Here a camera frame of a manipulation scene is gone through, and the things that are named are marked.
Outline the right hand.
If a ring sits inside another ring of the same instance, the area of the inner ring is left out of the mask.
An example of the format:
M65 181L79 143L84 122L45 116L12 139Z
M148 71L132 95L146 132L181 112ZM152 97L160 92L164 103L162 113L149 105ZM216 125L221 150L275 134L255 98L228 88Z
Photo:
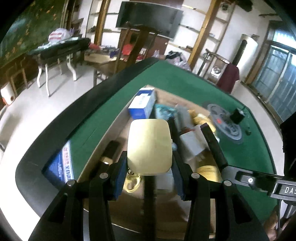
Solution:
M281 234L278 234L278 230L276 229L278 225L278 206L275 206L269 218L263 224L263 228L269 240L291 240L292 230L290 224L294 221L294 217L291 217L288 221L286 221Z

